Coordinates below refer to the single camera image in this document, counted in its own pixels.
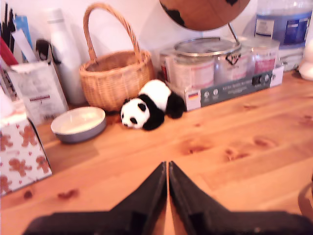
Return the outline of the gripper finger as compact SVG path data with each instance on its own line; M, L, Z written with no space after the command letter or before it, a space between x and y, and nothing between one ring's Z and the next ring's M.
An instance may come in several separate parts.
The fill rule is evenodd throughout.
M201 190L174 162L169 162L169 190L189 235L215 235L218 219L230 211Z
M150 235L167 196L166 162L161 162L139 187L113 207L110 235Z

